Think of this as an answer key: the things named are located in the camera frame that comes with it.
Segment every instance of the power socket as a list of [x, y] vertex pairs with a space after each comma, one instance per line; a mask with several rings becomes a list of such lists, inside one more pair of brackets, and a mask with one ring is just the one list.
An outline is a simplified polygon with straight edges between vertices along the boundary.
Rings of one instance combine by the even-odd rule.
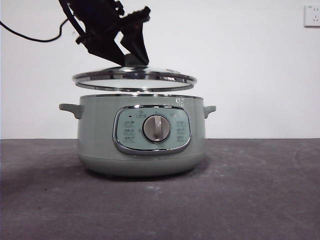
[[320, 5], [304, 6], [304, 26], [320, 27]]

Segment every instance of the side handle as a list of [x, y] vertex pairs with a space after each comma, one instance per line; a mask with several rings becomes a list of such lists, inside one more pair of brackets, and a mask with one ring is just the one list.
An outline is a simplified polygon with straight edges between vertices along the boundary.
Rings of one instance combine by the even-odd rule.
[[68, 103], [61, 103], [59, 104], [59, 109], [62, 111], [67, 111], [73, 113], [76, 119], [81, 119], [82, 117], [82, 107], [76, 104], [68, 104]]
[[209, 113], [215, 112], [216, 109], [217, 109], [216, 106], [204, 106], [204, 107], [203, 107], [204, 118], [207, 119]]

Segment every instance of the rotary knob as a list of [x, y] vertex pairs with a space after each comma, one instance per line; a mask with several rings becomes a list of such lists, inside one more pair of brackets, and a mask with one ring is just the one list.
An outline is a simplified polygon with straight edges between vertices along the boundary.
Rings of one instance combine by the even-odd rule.
[[162, 142], [168, 137], [170, 133], [170, 123], [163, 116], [150, 116], [144, 121], [143, 133], [145, 137], [151, 142]]

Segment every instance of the pot lid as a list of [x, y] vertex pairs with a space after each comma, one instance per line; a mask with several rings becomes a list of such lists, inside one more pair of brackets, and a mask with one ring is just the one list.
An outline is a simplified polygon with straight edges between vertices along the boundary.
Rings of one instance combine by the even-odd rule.
[[122, 92], [167, 92], [191, 89], [197, 79], [170, 69], [119, 66], [73, 76], [78, 87]]

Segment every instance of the slow cooker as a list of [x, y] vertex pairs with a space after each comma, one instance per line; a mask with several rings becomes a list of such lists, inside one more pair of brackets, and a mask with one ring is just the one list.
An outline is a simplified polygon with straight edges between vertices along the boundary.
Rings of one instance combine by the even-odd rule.
[[92, 171], [128, 177], [170, 175], [205, 157], [205, 119], [216, 106], [198, 96], [157, 94], [197, 80], [170, 69], [113, 67], [73, 77], [79, 87], [131, 93], [85, 95], [60, 110], [78, 119], [77, 151]]

